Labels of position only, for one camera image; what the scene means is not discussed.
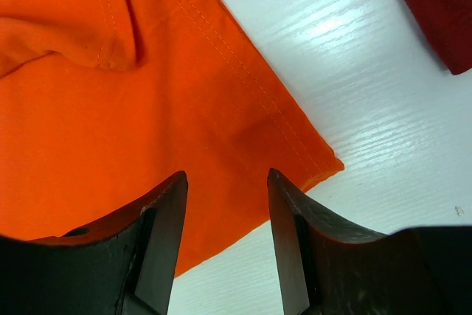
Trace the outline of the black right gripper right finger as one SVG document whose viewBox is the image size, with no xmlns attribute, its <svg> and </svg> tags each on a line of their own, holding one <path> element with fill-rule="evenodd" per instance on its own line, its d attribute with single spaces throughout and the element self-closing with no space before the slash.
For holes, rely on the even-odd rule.
<svg viewBox="0 0 472 315">
<path fill-rule="evenodd" d="M 469 314 L 471 228 L 391 235 L 314 201 L 278 170 L 268 203 L 286 314 Z"/>
</svg>

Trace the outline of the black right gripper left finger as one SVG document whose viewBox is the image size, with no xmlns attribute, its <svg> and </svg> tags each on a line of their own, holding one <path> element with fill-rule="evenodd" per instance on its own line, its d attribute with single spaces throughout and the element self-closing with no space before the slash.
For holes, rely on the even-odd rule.
<svg viewBox="0 0 472 315">
<path fill-rule="evenodd" d="M 3 314 L 165 314 L 187 206 L 179 171 L 60 237 L 1 238 Z"/>
</svg>

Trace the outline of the orange t shirt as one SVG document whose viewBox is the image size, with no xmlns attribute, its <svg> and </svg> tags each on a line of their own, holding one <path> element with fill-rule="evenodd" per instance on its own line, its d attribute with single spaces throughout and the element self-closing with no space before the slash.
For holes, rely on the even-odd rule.
<svg viewBox="0 0 472 315">
<path fill-rule="evenodd" d="M 343 169 L 221 0 L 1 0 L 1 233 L 60 235 L 176 171 L 183 274 Z"/>
</svg>

